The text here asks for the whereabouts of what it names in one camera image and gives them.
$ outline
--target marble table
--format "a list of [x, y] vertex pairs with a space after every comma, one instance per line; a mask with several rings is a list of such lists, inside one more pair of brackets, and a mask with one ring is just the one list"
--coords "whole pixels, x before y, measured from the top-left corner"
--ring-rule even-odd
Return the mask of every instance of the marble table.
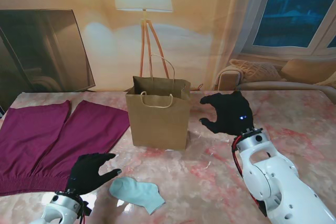
[[[84, 195], [93, 208], [88, 224], [201, 224], [270, 223], [258, 210], [234, 165], [232, 136], [213, 134], [199, 118], [216, 119], [204, 95], [193, 92], [189, 123], [190, 140], [185, 152], [155, 150], [132, 145], [128, 129], [111, 150], [117, 154], [100, 173], [122, 169], [121, 176], [158, 185], [166, 204], [151, 216], [142, 207], [109, 195], [111, 182]], [[336, 107], [320, 91], [243, 91], [255, 118], [276, 148], [298, 167], [300, 178], [312, 187], [336, 214]], [[22, 93], [13, 108], [81, 100], [126, 110], [122, 92]], [[53, 193], [29, 193], [0, 197], [0, 224], [29, 223], [41, 216]]]

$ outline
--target purple pants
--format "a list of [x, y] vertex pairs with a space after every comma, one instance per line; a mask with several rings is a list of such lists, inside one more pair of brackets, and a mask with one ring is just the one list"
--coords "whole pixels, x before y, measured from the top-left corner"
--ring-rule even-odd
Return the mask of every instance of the purple pants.
[[129, 127], [128, 113], [87, 101], [9, 108], [0, 130], [0, 196], [64, 190], [80, 155], [107, 153]]

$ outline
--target black glove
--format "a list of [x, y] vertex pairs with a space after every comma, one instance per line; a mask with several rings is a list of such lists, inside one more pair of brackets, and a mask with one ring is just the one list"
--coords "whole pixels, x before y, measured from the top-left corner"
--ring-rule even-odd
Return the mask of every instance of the black glove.
[[252, 110], [240, 91], [209, 95], [203, 97], [200, 103], [208, 103], [216, 109], [216, 122], [211, 122], [208, 118], [200, 119], [200, 122], [213, 133], [222, 132], [239, 136], [247, 129], [254, 128]]
[[114, 169], [102, 176], [98, 174], [99, 167], [115, 156], [112, 153], [93, 153], [80, 156], [71, 169], [66, 191], [70, 189], [77, 195], [88, 194], [119, 175], [121, 169]]

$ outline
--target sofa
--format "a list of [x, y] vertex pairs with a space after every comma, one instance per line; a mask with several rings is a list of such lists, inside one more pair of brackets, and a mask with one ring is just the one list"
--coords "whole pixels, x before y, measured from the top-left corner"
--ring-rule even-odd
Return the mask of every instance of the sofa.
[[336, 104], [336, 89], [315, 85], [327, 80], [336, 72], [336, 58], [292, 59], [284, 66], [272, 64], [287, 81], [244, 82], [244, 72], [235, 67], [224, 68], [217, 76], [215, 90], [320, 90]]

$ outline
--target sock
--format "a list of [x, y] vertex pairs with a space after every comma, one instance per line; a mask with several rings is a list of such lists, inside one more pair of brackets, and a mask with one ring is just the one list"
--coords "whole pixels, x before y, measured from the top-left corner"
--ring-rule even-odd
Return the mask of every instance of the sock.
[[144, 207], [150, 215], [165, 203], [156, 184], [136, 182], [128, 177], [116, 178], [110, 187], [110, 194]]

